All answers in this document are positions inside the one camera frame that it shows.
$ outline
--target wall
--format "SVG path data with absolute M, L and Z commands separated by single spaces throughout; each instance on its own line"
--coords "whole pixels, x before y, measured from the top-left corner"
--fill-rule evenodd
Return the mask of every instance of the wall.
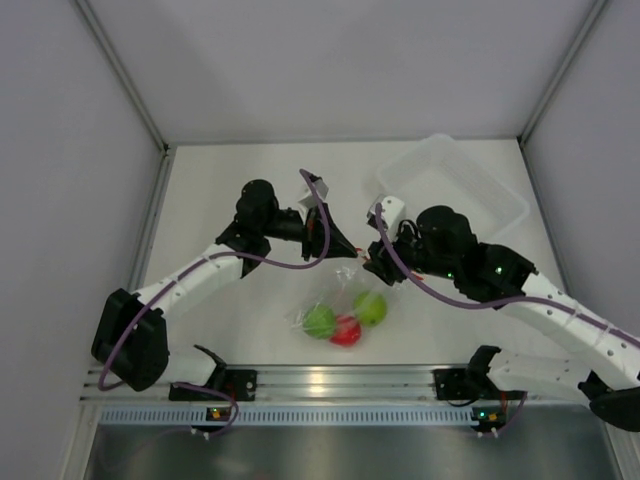
M 636 335 L 639 24 L 612 2 L 526 148 L 571 290 Z
M 2 2 L 0 58 L 0 477 L 48 479 L 158 153 L 70 2 Z
M 172 142 L 510 136 L 592 0 L 91 0 Z

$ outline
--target green apple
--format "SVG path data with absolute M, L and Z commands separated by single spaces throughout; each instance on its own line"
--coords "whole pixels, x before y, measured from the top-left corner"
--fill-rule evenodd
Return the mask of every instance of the green apple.
M 375 327 L 387 316 L 387 301 L 379 293 L 362 292 L 353 301 L 353 309 L 362 325 Z
M 313 338 L 330 338 L 337 328 L 336 316 L 326 305 L 316 305 L 309 310 L 302 322 L 302 329 Z

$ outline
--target plastic bag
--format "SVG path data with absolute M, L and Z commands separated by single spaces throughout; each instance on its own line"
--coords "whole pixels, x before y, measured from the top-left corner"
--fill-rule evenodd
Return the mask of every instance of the plastic bag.
M 353 260 L 317 278 L 315 287 L 288 315 L 306 336 L 340 347 L 353 347 L 392 317 L 399 286 L 389 287 Z

